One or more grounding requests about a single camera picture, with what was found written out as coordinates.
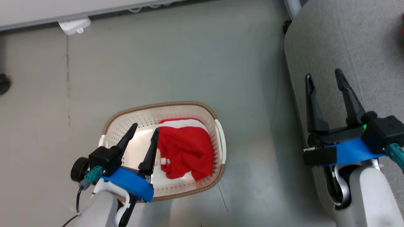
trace green cable connector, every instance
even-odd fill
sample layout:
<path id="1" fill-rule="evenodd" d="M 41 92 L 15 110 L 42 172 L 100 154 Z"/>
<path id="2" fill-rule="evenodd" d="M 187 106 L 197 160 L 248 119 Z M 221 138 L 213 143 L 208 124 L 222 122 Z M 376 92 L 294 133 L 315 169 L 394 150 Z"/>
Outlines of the green cable connector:
<path id="1" fill-rule="evenodd" d="M 397 143 L 392 143 L 387 147 L 386 155 L 404 170 L 404 151 Z"/>
<path id="2" fill-rule="evenodd" d="M 82 181 L 78 184 L 79 187 L 83 187 L 83 190 L 86 190 L 90 185 L 101 178 L 102 175 L 102 167 L 95 166 L 92 168 L 85 176 Z"/>

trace perforated basket wall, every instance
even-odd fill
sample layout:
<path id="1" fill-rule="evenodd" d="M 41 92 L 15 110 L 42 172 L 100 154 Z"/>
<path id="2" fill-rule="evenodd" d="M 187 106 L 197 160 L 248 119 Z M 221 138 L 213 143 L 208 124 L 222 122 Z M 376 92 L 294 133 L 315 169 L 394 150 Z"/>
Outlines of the perforated basket wall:
<path id="1" fill-rule="evenodd" d="M 154 188 L 153 201 L 169 200 L 199 193 L 213 187 L 221 178 L 225 168 L 226 144 L 220 122 L 213 110 L 203 103 L 172 102 L 147 105 L 121 111 L 111 117 L 102 131 L 102 145 L 111 147 L 126 133 L 133 123 L 138 123 L 138 129 L 159 124 L 166 119 L 193 118 L 200 120 L 208 129 L 215 160 L 213 174 L 204 179 L 185 184 L 170 185 L 164 188 Z"/>

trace gray fabric upholstery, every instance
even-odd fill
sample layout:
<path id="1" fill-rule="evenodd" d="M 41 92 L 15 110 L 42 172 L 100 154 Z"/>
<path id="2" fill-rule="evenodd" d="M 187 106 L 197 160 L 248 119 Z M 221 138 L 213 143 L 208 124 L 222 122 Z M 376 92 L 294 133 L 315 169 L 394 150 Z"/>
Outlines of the gray fabric upholstery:
<path id="1" fill-rule="evenodd" d="M 334 69 L 341 68 L 365 111 L 404 122 L 404 0 L 309 0 L 285 37 L 300 120 L 307 138 L 304 76 L 311 73 L 331 128 L 345 125 Z M 404 176 L 388 158 L 383 171 L 404 211 Z"/>

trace white plastic basket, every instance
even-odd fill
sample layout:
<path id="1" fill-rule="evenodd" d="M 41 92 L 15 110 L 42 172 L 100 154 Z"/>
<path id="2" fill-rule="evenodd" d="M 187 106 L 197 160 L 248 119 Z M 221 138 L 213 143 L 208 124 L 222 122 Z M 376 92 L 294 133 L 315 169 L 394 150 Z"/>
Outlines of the white plastic basket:
<path id="1" fill-rule="evenodd" d="M 122 165 L 137 169 L 143 161 L 150 146 L 150 138 L 154 129 L 162 120 L 193 118 L 200 120 L 208 129 L 210 141 L 215 152 L 213 174 L 195 181 L 190 173 L 177 179 L 168 179 L 160 167 L 159 153 L 151 182 L 154 187 L 153 201 L 169 200 L 195 193 L 213 187 L 221 178 L 226 162 L 226 140 L 222 126 L 213 110 L 203 103 L 173 102 L 159 103 L 128 109 L 115 114 L 104 126 L 99 146 L 111 147 L 116 145 L 133 123 L 138 128 L 122 158 Z"/>

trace red object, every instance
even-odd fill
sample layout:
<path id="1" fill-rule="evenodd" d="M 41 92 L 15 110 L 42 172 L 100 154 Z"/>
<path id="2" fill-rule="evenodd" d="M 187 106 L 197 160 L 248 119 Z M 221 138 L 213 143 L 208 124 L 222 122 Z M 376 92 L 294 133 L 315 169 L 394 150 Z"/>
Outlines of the red object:
<path id="1" fill-rule="evenodd" d="M 211 175 L 214 151 L 209 134 L 202 123 L 192 119 L 163 122 L 165 125 L 174 126 L 159 127 L 157 148 L 160 149 L 161 157 L 169 160 L 168 165 L 161 165 L 167 178 L 183 177 L 189 171 L 195 181 Z"/>

